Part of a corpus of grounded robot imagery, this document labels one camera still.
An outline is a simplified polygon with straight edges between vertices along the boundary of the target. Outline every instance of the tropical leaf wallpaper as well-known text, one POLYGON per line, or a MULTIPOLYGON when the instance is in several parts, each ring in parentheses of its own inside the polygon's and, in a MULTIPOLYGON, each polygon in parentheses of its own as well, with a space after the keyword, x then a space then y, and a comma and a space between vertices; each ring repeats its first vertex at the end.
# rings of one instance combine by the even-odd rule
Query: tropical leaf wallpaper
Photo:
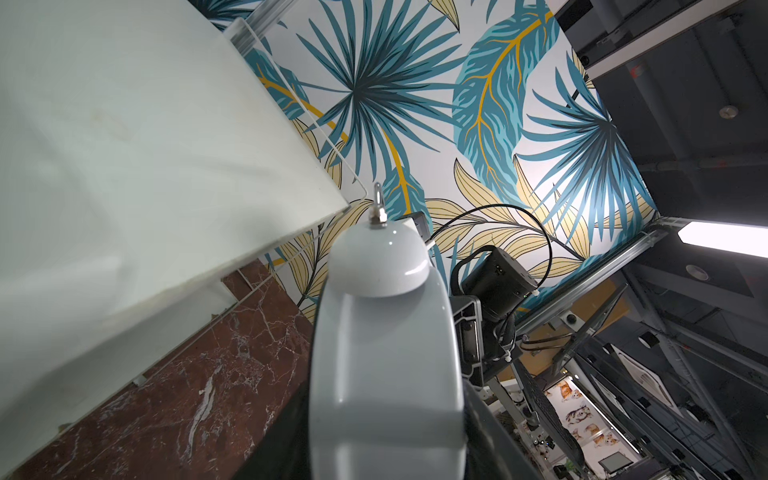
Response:
MULTIPOLYGON (((257 5, 190 1, 219 29, 257 5)), ((495 207, 433 249, 443 276, 493 244, 541 278, 548 238, 549 278, 521 312, 656 215, 545 0, 301 0, 245 58, 350 202, 264 257, 309 319, 333 241, 371 204, 361 184, 382 183, 390 217, 422 211, 433 229, 481 205, 529 209, 544 232, 495 207)))

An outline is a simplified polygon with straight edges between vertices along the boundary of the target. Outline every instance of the red marble surface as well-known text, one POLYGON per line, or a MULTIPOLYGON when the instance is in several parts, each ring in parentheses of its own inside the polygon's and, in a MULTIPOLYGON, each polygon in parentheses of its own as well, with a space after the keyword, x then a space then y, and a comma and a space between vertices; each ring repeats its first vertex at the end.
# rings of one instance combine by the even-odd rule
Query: red marble surface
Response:
MULTIPOLYGON (((252 285, 268 274, 258 262, 242 271, 252 285)), ((237 272, 225 283, 238 298, 247 292, 237 272)), ((229 478, 307 377, 311 335, 310 322, 269 280, 14 478, 229 478)))

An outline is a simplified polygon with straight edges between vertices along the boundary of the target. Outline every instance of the computer screen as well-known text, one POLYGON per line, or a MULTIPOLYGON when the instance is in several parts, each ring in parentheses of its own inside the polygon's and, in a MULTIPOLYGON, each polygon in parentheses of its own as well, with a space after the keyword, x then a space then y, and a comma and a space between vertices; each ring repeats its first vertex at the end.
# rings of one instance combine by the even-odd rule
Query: computer screen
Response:
POLYGON ((632 461, 624 456, 621 452, 616 452, 613 455, 609 455, 599 461, 600 465, 609 474, 618 472, 627 465, 632 465, 632 461))

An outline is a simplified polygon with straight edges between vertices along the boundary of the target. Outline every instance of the cat poster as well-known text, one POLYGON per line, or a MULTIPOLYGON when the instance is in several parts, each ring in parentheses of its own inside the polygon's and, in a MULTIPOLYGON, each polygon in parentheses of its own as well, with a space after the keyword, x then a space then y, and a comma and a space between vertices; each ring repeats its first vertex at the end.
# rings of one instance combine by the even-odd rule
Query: cat poster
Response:
MULTIPOLYGON (((572 380, 564 379, 545 394, 561 424, 581 446, 584 459, 598 478, 607 478, 599 461, 609 455, 621 452, 634 462, 641 459, 572 380)), ((565 460, 564 456, 553 458, 553 463, 565 460)))

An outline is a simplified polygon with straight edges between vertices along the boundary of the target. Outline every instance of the blue palm leaf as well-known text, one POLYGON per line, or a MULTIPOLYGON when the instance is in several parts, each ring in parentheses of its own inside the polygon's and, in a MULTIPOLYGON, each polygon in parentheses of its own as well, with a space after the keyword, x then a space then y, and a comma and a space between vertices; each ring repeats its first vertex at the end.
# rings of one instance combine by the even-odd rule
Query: blue palm leaf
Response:
MULTIPOLYGON (((554 196, 556 190, 562 188, 560 197, 555 201, 546 221, 549 221, 563 207, 575 207, 574 203, 583 192, 577 208, 577 221, 587 211, 587 223, 589 225, 597 223, 600 238, 602 238, 604 218, 608 217, 610 238, 613 238, 616 210, 618 210, 624 232, 637 227, 636 221, 640 215, 635 214, 632 222, 628 222, 626 202, 629 202, 636 213, 640 212, 637 204, 638 194, 653 208, 655 205, 603 101, 587 88, 584 77, 571 56, 566 55, 566 59, 568 73, 576 92, 571 94, 568 91, 560 72, 556 71, 554 80, 560 94, 558 99, 560 103, 533 92, 544 106, 556 113, 556 118, 528 116, 533 122, 554 129, 556 132, 547 134, 525 132, 525 136, 533 141, 558 142, 560 145, 539 154, 518 154, 518 157, 527 161, 548 161, 560 158, 537 186, 538 188, 556 174, 561 175, 541 199, 543 203, 554 196)), ((589 229, 590 241, 592 233, 593 229, 589 229)))
POLYGON ((246 18, 253 11, 253 6, 245 6, 258 0, 189 0, 205 18, 223 31, 237 18, 246 18))
MULTIPOLYGON (((414 132, 413 128, 418 127, 448 140, 414 115, 452 123, 451 117, 439 110, 449 108, 450 105, 421 97, 417 93, 428 89, 454 88, 449 84, 430 84, 428 79, 462 63, 463 58, 448 60, 458 46, 440 49, 457 32, 451 31, 428 41, 427 38, 438 31, 446 22, 446 18, 440 15, 436 20, 419 28, 430 4, 426 2, 423 8, 409 18, 410 0, 405 0, 396 12, 392 7, 392 0, 386 0, 374 25, 372 2, 364 0, 362 41, 358 42, 353 3, 350 0, 342 0, 341 3, 344 12, 343 26, 330 7, 320 2, 335 38, 327 38, 312 21, 310 26, 319 45, 315 46, 299 35, 299 40, 306 49, 347 92, 318 120, 318 124, 335 122, 336 126, 329 136, 333 142, 338 142, 342 132, 349 129, 349 140, 342 154, 347 155, 355 148, 358 172, 363 147, 368 150, 374 177, 377 170, 376 152, 381 152, 389 179, 390 174, 396 171, 396 166, 392 164, 387 139, 395 147, 400 147, 399 137, 402 136, 432 149, 414 132)), ((327 89, 319 85, 305 85, 327 89)), ((331 144, 326 142, 321 154, 330 148, 331 144)), ((402 162, 405 164, 400 170, 405 173, 407 158, 405 151, 400 151, 403 155, 402 162)), ((402 186, 409 182, 404 182, 401 178, 398 183, 402 186)))
POLYGON ((521 206, 511 158, 522 136, 525 86, 559 34, 544 0, 532 6, 516 0, 513 16, 472 46, 453 94, 456 146, 478 180, 501 200, 521 206))
MULTIPOLYGON (((491 17, 491 11, 492 11, 492 10, 493 10, 493 8, 496 6, 496 1, 497 1, 497 0, 491 0, 491 1, 488 3, 488 11, 486 11, 486 12, 485 12, 485 23, 488 23, 488 20, 489 20, 489 19, 490 19, 490 17, 491 17)), ((474 5, 474 4, 475 4, 475 0, 472 0, 471 2, 469 2, 469 4, 470 4, 470 5, 474 5)))
MULTIPOLYGON (((265 44, 265 48, 269 49, 269 44, 265 44)), ((256 74, 259 80, 261 80, 261 83, 266 90, 272 95, 274 101, 283 109, 283 113, 285 113, 289 120, 298 118, 304 113, 302 106, 293 97, 291 90, 287 88, 280 79, 277 71, 275 71, 275 68, 272 66, 272 62, 262 51, 253 48, 248 55, 245 56, 245 61, 251 67, 253 73, 256 74)), ((282 72, 285 79, 288 80, 293 91, 299 95, 299 99, 308 102, 309 98, 306 96, 306 92, 302 88, 298 78, 296 78, 296 75, 291 70, 283 67, 280 67, 280 72, 282 72)))

